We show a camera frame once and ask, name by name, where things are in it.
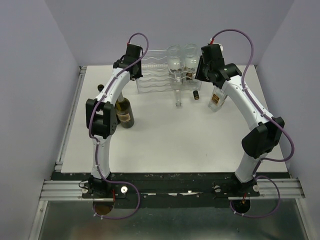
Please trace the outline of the round clear bottle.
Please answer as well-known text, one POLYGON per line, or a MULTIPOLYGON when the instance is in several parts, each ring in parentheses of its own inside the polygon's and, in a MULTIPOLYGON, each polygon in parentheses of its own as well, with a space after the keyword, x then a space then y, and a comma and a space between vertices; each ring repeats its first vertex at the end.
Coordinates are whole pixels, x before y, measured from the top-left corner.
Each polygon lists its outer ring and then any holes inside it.
POLYGON ((195 74, 197 72, 198 64, 199 64, 199 48, 194 43, 188 43, 183 48, 184 51, 184 66, 185 69, 195 74))
POLYGON ((171 45, 166 50, 167 66, 170 74, 177 82, 181 82, 181 73, 183 68, 182 49, 180 45, 171 45))

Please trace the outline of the clear square bottle brown label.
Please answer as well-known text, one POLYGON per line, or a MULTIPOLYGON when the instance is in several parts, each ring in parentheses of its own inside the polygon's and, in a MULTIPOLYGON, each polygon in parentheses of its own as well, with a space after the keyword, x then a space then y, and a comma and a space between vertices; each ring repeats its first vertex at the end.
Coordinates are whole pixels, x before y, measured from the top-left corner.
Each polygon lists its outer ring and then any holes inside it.
POLYGON ((188 85, 194 85, 197 83, 197 80, 194 78, 194 75, 195 74, 193 72, 189 72, 189 71, 185 73, 185 80, 188 85))

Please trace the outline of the clear tall bottle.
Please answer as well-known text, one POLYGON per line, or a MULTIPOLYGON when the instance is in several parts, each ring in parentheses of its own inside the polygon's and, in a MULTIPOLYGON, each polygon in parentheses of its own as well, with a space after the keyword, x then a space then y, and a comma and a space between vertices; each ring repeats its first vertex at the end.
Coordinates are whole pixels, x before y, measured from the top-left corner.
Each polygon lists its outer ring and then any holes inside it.
POLYGON ((182 89, 183 89, 183 79, 181 77, 180 70, 172 70, 170 72, 170 86, 173 90, 175 98, 175 106, 177 108, 182 107, 182 89))

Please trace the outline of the dark wine bottle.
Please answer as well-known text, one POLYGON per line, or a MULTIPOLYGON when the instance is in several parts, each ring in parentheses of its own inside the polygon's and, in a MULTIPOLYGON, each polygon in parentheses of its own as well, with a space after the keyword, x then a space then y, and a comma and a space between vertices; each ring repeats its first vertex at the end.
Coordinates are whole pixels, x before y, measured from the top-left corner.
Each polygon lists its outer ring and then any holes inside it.
POLYGON ((130 101, 120 93, 115 102, 115 111, 121 126, 125 129, 133 127, 135 119, 130 101))

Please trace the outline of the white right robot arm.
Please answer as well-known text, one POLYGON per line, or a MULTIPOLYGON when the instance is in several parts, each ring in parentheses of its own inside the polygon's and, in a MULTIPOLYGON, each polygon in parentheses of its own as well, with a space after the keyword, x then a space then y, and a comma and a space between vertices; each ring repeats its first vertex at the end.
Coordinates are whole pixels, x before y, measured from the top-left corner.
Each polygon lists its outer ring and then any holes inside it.
POLYGON ((278 145, 285 122, 275 118, 254 96, 242 80, 243 73, 234 64, 225 64, 219 44, 208 44, 201 48, 201 56, 195 78, 212 83, 234 102, 244 117, 249 133, 242 139, 244 150, 241 162, 230 183, 230 191, 241 196, 248 190, 248 182, 253 180, 259 161, 278 145))

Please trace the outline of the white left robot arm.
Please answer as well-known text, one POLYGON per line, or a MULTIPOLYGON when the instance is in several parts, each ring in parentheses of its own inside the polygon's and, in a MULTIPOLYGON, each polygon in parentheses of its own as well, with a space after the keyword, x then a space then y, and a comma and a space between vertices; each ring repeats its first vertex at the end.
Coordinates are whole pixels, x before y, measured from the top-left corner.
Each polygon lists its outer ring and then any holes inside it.
POLYGON ((93 164, 88 179, 88 190, 99 197, 112 191, 110 175, 110 142, 118 125, 115 104, 123 88, 131 80, 142 77, 143 48, 128 43, 125 54, 114 62, 112 74, 99 94, 85 103, 86 127, 93 142, 93 164))

